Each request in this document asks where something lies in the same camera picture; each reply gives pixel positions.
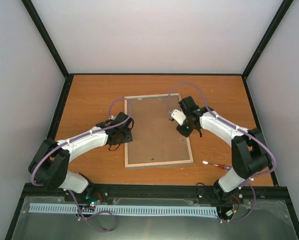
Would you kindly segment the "red purple handled screwdriver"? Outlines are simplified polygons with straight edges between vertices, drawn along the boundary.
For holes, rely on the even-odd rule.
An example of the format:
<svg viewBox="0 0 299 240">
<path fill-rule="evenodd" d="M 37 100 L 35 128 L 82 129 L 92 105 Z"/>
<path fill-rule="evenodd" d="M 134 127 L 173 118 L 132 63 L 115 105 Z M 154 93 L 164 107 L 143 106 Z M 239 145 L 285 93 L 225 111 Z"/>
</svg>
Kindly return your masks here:
<svg viewBox="0 0 299 240">
<path fill-rule="evenodd" d="M 202 161 L 202 163 L 204 165 L 211 165 L 211 166 L 215 166 L 215 167 L 218 167 L 218 168 L 221 168 L 221 169 L 225 169 L 225 170 L 230 170 L 232 168 L 232 166 L 229 166 L 229 165 L 218 164 L 218 163 L 211 163 L 211 162 L 208 162 L 208 161 Z"/>
</svg>

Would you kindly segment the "blue wooden photo frame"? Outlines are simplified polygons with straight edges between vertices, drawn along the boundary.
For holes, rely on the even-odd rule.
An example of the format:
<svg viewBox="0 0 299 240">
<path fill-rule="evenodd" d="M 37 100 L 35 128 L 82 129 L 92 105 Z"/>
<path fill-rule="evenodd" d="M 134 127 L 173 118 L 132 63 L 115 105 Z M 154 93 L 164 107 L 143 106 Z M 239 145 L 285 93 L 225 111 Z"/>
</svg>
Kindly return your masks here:
<svg viewBox="0 0 299 240">
<path fill-rule="evenodd" d="M 124 145 L 126 168 L 192 164 L 190 140 L 169 120 L 169 109 L 180 109 L 179 93 L 127 96 L 124 112 L 132 113 L 132 142 Z"/>
</svg>

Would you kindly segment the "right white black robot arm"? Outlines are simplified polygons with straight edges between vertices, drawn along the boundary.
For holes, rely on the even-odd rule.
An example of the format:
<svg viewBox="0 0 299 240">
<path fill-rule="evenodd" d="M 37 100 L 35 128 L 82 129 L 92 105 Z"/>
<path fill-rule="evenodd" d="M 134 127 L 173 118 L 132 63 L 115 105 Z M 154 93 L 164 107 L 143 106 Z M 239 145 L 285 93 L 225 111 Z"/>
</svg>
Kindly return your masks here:
<svg viewBox="0 0 299 240">
<path fill-rule="evenodd" d="M 178 123 L 176 130 L 182 136 L 189 137 L 193 130 L 202 136 L 203 129 L 231 147 L 231 167 L 213 184 L 213 195 L 217 202 L 228 201 L 230 195 L 236 193 L 246 180 L 273 165 L 261 130 L 235 125 L 212 108 L 199 107 L 191 96 L 182 99 L 178 104 L 181 110 L 172 110 L 170 119 Z"/>
</svg>

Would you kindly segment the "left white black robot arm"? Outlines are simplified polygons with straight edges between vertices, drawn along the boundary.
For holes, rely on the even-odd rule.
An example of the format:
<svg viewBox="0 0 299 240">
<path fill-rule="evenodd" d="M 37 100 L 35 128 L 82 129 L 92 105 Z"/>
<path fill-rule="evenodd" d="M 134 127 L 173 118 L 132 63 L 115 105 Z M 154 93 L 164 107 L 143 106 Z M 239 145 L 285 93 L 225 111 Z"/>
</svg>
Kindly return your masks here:
<svg viewBox="0 0 299 240">
<path fill-rule="evenodd" d="M 134 122 L 130 115 L 120 112 L 74 137 L 45 139 L 28 167 L 31 183 L 50 191 L 72 191 L 82 201 L 89 201 L 94 195 L 91 181 L 81 173 L 69 171 L 70 162 L 95 148 L 109 146 L 111 150 L 132 142 Z"/>
</svg>

